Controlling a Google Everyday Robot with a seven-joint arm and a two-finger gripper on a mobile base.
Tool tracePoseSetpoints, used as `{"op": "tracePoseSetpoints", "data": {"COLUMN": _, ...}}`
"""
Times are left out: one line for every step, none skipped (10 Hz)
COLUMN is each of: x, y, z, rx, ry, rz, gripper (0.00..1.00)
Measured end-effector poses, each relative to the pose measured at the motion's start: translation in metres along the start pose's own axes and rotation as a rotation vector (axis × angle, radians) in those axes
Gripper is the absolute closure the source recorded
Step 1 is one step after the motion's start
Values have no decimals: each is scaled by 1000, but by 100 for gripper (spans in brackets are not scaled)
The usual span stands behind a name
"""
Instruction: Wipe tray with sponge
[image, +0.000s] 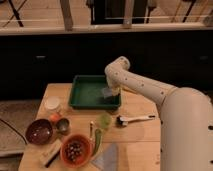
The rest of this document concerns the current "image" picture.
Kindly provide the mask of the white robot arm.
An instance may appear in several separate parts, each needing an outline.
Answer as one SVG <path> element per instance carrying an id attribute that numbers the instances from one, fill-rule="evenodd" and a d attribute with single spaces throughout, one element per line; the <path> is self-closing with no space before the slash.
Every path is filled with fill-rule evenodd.
<path id="1" fill-rule="evenodd" d="M 213 171 L 213 103 L 201 91 L 177 87 L 129 71 L 120 56 L 104 73 L 110 95 L 126 86 L 152 100 L 158 107 L 160 171 Z"/>

